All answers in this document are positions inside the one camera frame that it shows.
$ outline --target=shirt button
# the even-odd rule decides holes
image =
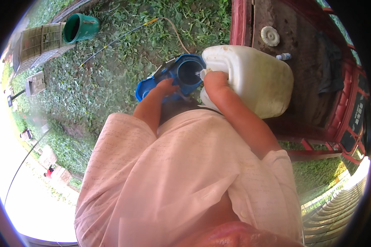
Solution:
[[[245,212],[245,211],[241,211],[241,216],[242,216],[243,218],[247,218],[247,214],[246,214],[246,212]]]

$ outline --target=forearm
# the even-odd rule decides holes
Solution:
[[[159,88],[153,88],[148,95],[136,106],[133,116],[144,121],[156,134],[159,118],[161,117],[161,105],[164,93]]]
[[[222,90],[212,101],[258,158],[282,149],[268,125],[250,111],[234,91]]]

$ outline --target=red vehicle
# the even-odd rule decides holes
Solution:
[[[303,144],[306,150],[288,151],[292,161],[343,155],[360,164],[352,155],[357,148],[366,154],[366,75],[352,55],[355,48],[347,44],[329,14],[334,14],[332,9],[321,8],[315,0],[233,0],[230,44],[250,46],[273,56],[292,55],[293,59],[286,61],[294,74],[290,105],[282,116],[264,120],[278,140]],[[262,41],[260,31],[265,26],[277,29],[278,46]],[[336,69],[341,71],[343,89],[319,93],[324,71],[335,69],[325,67],[324,53],[330,42],[341,51]],[[325,144],[328,151],[314,150],[311,143]]]

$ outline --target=red metal frame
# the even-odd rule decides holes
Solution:
[[[358,75],[362,74],[365,76],[365,73],[363,72],[362,68],[356,64],[355,58],[352,55],[351,49],[355,48],[354,46],[347,44],[338,27],[328,15],[334,14],[331,8],[321,8],[314,0],[281,1],[292,7],[292,9],[303,16],[318,31],[324,32],[331,39],[331,41],[341,49],[343,57],[342,73],[344,79],[344,88],[342,91],[337,93],[333,111],[328,117],[328,121],[324,128],[307,125],[285,116],[265,119],[264,121],[270,126],[272,131],[277,135],[278,139],[280,136],[281,140],[301,140],[301,143],[304,145],[307,151],[289,151],[289,154],[292,155],[293,159],[299,160],[303,158],[303,160],[310,160],[327,158],[330,155],[335,156],[339,152],[343,152],[344,157],[356,164],[359,164],[361,161],[355,160],[351,157],[351,155],[355,152],[357,147],[360,147],[361,151],[365,153],[365,148],[360,141],[363,131],[361,130],[360,133],[354,133],[349,127],[349,120],[355,104],[356,93],[360,92],[366,98],[368,98],[369,95],[358,87]],[[251,29],[250,27],[255,23],[255,21],[252,23],[252,10],[253,6],[252,1],[250,0],[232,1],[230,44],[246,46],[252,45],[252,32],[254,32],[254,28]],[[351,152],[347,152],[340,143],[341,138],[346,130],[349,131],[356,139],[355,145],[353,146]],[[308,140],[326,142],[326,146],[329,151],[324,153],[322,151],[313,150]],[[339,149],[339,151],[335,151],[328,142],[334,143],[334,147]]]

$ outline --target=person in red shirt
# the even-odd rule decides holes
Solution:
[[[52,172],[54,171],[55,169],[52,168],[52,165],[49,166],[48,170],[46,173],[44,173],[44,176],[47,177],[47,178],[51,178],[51,174]]]

